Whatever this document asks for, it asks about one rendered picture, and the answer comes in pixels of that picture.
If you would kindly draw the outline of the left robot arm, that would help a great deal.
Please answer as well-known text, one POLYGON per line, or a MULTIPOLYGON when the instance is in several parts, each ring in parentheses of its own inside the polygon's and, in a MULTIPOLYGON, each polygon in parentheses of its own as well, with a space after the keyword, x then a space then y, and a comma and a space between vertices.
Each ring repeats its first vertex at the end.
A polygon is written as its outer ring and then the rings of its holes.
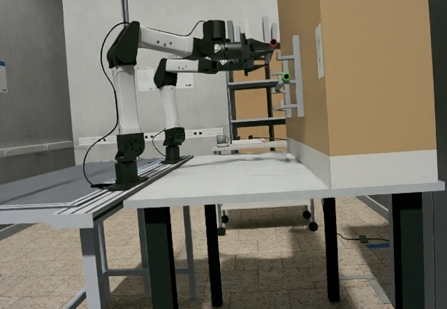
POLYGON ((216 74, 219 71, 230 71, 230 60, 211 61, 209 59, 177 60, 162 58, 154 74, 154 84, 161 94, 166 118, 165 140, 166 158, 161 164, 176 164, 184 160, 179 157, 179 147, 185 140, 185 131, 180 122, 175 96, 177 73, 216 74), (167 70, 167 71, 166 71, 167 70), (173 85, 173 86, 172 86, 173 85))

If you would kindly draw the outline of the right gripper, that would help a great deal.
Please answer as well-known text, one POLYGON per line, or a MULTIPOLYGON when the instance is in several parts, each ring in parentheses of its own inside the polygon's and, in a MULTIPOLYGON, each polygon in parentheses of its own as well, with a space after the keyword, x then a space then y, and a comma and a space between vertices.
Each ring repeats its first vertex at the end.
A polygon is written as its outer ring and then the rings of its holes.
POLYGON ((269 45, 269 43, 263 43, 253 38, 246 39, 245 33, 241 33, 240 42, 225 43, 225 49, 228 49, 228 52, 226 52, 226 60, 238 59, 238 64, 242 64, 243 67, 247 67, 248 61, 258 59, 264 54, 268 55, 270 53, 273 53, 273 51, 250 52, 249 46, 251 48, 259 48, 268 47, 269 45))

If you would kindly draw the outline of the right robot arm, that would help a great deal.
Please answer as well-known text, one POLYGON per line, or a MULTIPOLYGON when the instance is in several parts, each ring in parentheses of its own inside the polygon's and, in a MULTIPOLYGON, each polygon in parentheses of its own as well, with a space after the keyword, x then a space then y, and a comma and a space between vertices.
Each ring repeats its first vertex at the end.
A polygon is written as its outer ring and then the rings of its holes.
POLYGON ((120 31, 106 55, 115 86, 118 151, 115 156, 115 184, 104 190, 128 191, 148 180, 148 176, 138 177, 137 161, 133 161, 145 150, 145 137, 144 132, 141 133, 135 94, 138 48, 167 52, 191 61, 206 57, 211 61, 221 61, 226 60, 228 52, 225 43, 222 43, 224 40, 226 26, 223 20, 204 22, 202 39, 155 31, 140 26, 138 21, 132 21, 120 31))

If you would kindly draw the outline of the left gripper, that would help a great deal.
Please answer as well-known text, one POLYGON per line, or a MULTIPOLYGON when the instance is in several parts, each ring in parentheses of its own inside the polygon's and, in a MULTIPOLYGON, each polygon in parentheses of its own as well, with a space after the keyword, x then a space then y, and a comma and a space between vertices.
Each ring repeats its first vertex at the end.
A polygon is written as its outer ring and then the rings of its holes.
MULTIPOLYGON (((261 60, 265 60, 266 58, 264 57, 260 57, 258 59, 255 59, 254 61, 261 61, 261 60)), ((244 76, 248 76, 248 72, 252 72, 255 71, 261 67, 264 66, 269 66, 269 64, 255 64, 254 67, 250 68, 250 69, 245 69, 246 67, 243 67, 242 64, 238 64, 236 63, 236 61, 233 59, 230 62, 233 62, 233 64, 230 65, 230 70, 231 71, 244 71, 244 76)))

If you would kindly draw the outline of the grey metal post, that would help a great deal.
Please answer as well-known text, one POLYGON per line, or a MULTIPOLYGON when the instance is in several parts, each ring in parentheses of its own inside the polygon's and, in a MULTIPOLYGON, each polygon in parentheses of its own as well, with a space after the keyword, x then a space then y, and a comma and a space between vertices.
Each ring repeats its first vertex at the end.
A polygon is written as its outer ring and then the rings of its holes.
MULTIPOLYGON (((120 1, 121 1, 122 23, 129 22, 128 0, 120 0, 120 1)), ((122 29, 127 26, 128 24, 123 24, 122 29)))

